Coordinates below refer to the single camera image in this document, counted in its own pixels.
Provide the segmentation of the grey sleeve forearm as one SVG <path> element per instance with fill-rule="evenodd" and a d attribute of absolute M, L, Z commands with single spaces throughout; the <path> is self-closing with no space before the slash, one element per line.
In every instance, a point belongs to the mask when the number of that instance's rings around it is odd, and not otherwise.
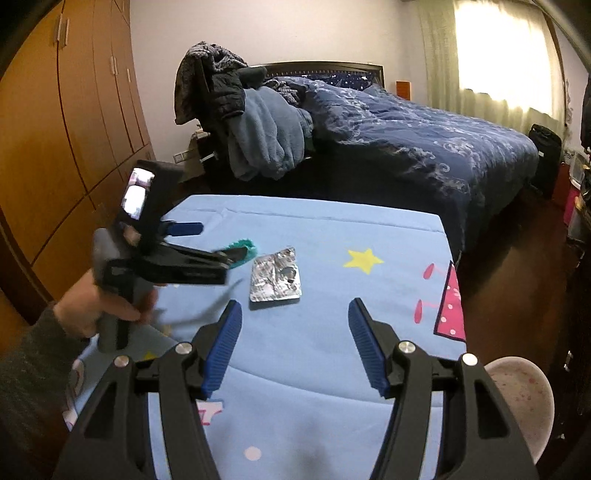
<path fill-rule="evenodd" d="M 48 307 L 1 360 L 1 448 L 34 470 L 51 470 L 67 434 L 62 406 L 71 367 L 88 346 Z"/>

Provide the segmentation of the person's left hand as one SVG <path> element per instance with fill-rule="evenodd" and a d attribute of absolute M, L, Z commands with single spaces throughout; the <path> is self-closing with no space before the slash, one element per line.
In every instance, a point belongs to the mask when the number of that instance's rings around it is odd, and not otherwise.
<path fill-rule="evenodd" d="M 133 306 L 122 297 L 101 290 L 94 282 L 92 270 L 88 270 L 53 306 L 53 313 L 68 335 L 91 338 L 97 333 L 98 320 L 104 315 L 132 323 L 149 323 L 157 298 L 158 289 L 152 288 L 137 306 Z"/>

